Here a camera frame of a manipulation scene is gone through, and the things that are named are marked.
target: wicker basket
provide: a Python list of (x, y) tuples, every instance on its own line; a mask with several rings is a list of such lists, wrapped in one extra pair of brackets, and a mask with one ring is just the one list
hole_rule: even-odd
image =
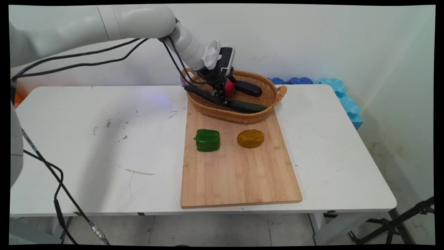
[[(186, 69), (188, 72), (193, 73), (193, 80), (196, 82), (204, 82), (204, 79), (200, 78), (196, 72), (191, 70), (190, 68)], [(241, 101), (247, 101), (252, 102), (256, 104), (261, 104), (267, 107), (266, 110), (253, 113), (253, 114), (247, 114), (247, 113), (241, 113), (234, 109), (220, 106), (217, 104), (214, 104), (200, 96), (198, 96), (195, 93), (186, 92), (188, 95), (188, 99), (193, 103), (194, 107), (200, 111), (201, 113), (209, 116), (213, 116), (219, 119), (224, 119), (227, 121), (234, 121), (234, 122), (240, 122), (240, 123), (254, 123), (260, 120), (265, 119), (267, 115), (270, 113), (271, 110), (273, 110), (273, 107), (278, 104), (284, 97), (285, 93), (287, 92), (286, 86), (280, 86), (279, 88), (276, 88), (276, 86), (267, 78), (250, 72), (240, 71), (240, 70), (234, 70), (233, 71), (234, 77), (237, 80), (240, 81), (246, 81), (249, 83), (252, 83), (254, 85), (259, 86), (262, 89), (262, 95), (259, 97), (253, 97), (247, 94), (244, 94), (240, 91), (235, 91), (233, 95), (233, 99), (241, 100)], [(207, 84), (201, 84), (198, 85), (200, 89), (211, 91), (212, 87)]]

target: green bell pepper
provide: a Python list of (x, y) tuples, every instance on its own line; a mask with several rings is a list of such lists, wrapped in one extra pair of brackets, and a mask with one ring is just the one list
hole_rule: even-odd
[(216, 130), (198, 129), (194, 139), (197, 150), (201, 152), (216, 151), (221, 145), (219, 132)]

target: white table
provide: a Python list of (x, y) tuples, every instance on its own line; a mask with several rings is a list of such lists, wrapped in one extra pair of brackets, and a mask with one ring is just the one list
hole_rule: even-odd
[[(287, 87), (275, 110), (302, 192), (295, 204), (180, 207), (187, 107), (180, 86), (40, 87), (17, 113), (86, 215), (311, 213), (319, 245), (393, 209), (391, 190), (333, 90)], [(25, 155), (10, 217), (55, 216), (57, 185), (42, 162)], [(59, 202), (65, 216), (76, 216), (63, 190)], [(332, 210), (340, 214), (326, 225), (322, 213)]]

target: blue foam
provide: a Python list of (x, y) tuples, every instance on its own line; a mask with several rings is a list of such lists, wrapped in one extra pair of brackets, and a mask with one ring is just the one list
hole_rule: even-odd
[(356, 101), (348, 97), (346, 94), (344, 94), (342, 98), (339, 98), (339, 101), (350, 119), (354, 119), (361, 111), (361, 109), (356, 106)]
[(293, 77), (289, 82), (290, 84), (313, 84), (313, 81), (307, 77), (303, 77), (301, 79)]
[(347, 92), (347, 88), (342, 84), (341, 80), (336, 78), (321, 78), (320, 80), (315, 81), (314, 84), (327, 84), (332, 87), (356, 130), (362, 125), (364, 121), (359, 115), (361, 109), (356, 106), (356, 101), (354, 99), (347, 96), (345, 93)]
[(339, 98), (343, 97), (345, 92), (347, 92), (347, 88), (342, 85), (342, 81), (336, 78), (321, 78), (319, 81), (316, 81), (315, 84), (329, 85)]
[(284, 82), (284, 80), (282, 80), (281, 78), (277, 78), (277, 77), (275, 77), (273, 79), (270, 79), (270, 78), (267, 78), (267, 79), (270, 80), (273, 84), (282, 84)]
[(364, 120), (362, 120), (362, 117), (360, 115), (356, 115), (355, 118), (351, 119), (353, 126), (355, 126), (356, 130), (362, 125)]

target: wooden cutting board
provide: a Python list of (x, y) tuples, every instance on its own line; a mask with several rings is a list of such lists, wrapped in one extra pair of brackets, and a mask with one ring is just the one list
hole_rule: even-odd
[[(302, 201), (293, 166), (274, 110), (266, 119), (241, 124), (204, 115), (188, 101), (183, 156), (182, 208), (238, 206)], [(220, 133), (221, 146), (199, 152), (198, 129)], [(240, 132), (257, 129), (265, 140), (257, 148), (241, 147)]]

